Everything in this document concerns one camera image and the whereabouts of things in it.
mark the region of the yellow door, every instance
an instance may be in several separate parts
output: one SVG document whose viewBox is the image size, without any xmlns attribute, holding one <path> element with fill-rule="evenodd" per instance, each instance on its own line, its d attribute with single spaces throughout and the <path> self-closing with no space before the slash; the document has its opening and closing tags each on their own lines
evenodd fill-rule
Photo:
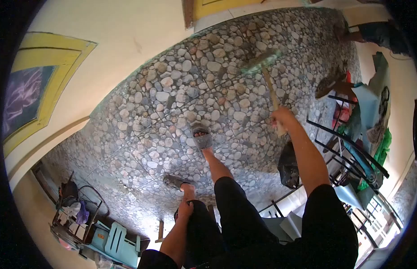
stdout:
<svg viewBox="0 0 417 269">
<path fill-rule="evenodd" d="M 195 0 L 193 4 L 193 20 L 196 21 L 202 17 L 226 9 L 260 3 L 261 1 L 262 0 Z"/>
</svg>

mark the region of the floor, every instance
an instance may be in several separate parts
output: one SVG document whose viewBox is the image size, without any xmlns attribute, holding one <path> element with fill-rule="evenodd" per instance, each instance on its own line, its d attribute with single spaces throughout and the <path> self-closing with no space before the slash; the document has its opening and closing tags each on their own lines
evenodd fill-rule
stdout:
<svg viewBox="0 0 417 269">
<path fill-rule="evenodd" d="M 289 137 L 278 138 L 267 124 L 273 107 L 264 77 L 244 76 L 240 67 L 267 48 L 280 49 L 285 55 L 268 68 L 276 94 L 314 139 L 306 118 L 331 126 L 335 108 L 331 99 L 314 99 L 321 79 L 348 61 L 352 82 L 361 80 L 355 45 L 339 44 L 332 33 L 343 21 L 337 10 L 292 8 L 207 28 L 139 67 L 43 161 L 63 180 L 74 171 L 78 186 L 90 184 L 103 196 L 111 218 L 157 239 L 159 220 L 171 229 L 183 195 L 163 185 L 164 175 L 192 181 L 197 198 L 215 206 L 208 163 L 189 129 L 199 121 L 211 129 L 216 157 L 264 208 L 290 191 L 276 168 Z M 319 132 L 318 140 L 327 139 Z"/>
<path fill-rule="evenodd" d="M 415 196 L 417 195 L 417 166 L 412 163 L 403 183 L 389 201 L 398 213 L 401 221 L 406 224 L 412 215 Z"/>
</svg>

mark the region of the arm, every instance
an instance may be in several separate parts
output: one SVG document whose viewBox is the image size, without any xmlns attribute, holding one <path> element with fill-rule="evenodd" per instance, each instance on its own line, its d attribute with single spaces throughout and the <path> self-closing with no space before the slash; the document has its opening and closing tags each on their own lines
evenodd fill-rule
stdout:
<svg viewBox="0 0 417 269">
<path fill-rule="evenodd" d="M 330 184 L 325 161 L 318 149 L 310 141 L 306 131 L 295 119 L 291 111 L 279 107 L 271 117 L 285 127 L 291 137 L 297 158 L 298 170 L 306 190 L 307 197 L 319 185 Z"/>
<path fill-rule="evenodd" d="M 179 215 L 176 223 L 162 242 L 160 252 L 172 258 L 177 267 L 183 266 L 186 254 L 186 229 L 189 217 L 193 212 L 193 203 L 188 205 L 186 201 L 182 201 L 179 206 Z"/>
</svg>

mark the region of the black pants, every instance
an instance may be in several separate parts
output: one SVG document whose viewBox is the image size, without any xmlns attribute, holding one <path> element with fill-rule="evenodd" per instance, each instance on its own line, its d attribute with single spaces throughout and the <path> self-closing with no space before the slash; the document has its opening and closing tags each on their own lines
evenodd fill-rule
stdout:
<svg viewBox="0 0 417 269">
<path fill-rule="evenodd" d="M 221 215 L 222 234 L 203 202 L 188 201 L 193 203 L 193 214 L 187 225 L 185 268 L 205 263 L 226 251 L 279 242 L 247 200 L 243 189 L 232 178 L 218 179 L 215 195 Z"/>
</svg>

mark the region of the white plastic bag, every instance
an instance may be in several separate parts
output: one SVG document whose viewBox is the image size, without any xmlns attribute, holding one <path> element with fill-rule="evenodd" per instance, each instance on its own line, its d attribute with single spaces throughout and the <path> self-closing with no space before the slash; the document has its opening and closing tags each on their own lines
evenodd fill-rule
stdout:
<svg viewBox="0 0 417 269">
<path fill-rule="evenodd" d="M 110 269 L 113 266 L 113 261 L 104 255 L 95 252 L 95 264 L 98 269 Z"/>
</svg>

